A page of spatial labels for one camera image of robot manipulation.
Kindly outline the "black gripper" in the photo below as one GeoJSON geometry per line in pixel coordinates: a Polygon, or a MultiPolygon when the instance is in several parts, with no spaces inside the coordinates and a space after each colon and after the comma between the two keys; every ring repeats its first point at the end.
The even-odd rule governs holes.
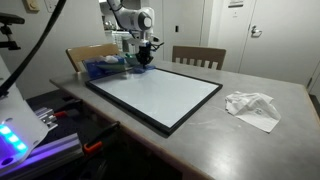
{"type": "Polygon", "coordinates": [[[140,46],[139,47],[137,60],[143,69],[145,69],[145,67],[147,67],[152,62],[153,59],[154,59],[154,57],[151,56],[151,47],[150,46],[140,46]]]}

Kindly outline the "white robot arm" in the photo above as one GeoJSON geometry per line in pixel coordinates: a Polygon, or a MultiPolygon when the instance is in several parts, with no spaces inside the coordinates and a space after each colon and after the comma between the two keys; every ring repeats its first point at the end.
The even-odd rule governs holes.
{"type": "Polygon", "coordinates": [[[122,0],[107,0],[113,12],[117,24],[124,30],[139,33],[133,36],[131,43],[138,49],[135,54],[138,62],[145,67],[152,60],[151,55],[154,10],[151,7],[142,7],[138,10],[128,9],[122,4],[122,0]]]}

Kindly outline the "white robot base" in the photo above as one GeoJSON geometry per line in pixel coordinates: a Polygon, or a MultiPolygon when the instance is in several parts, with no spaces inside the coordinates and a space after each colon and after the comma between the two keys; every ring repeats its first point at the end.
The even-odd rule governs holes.
{"type": "Polygon", "coordinates": [[[47,125],[13,84],[0,99],[0,173],[21,164],[47,134],[47,125]]]}

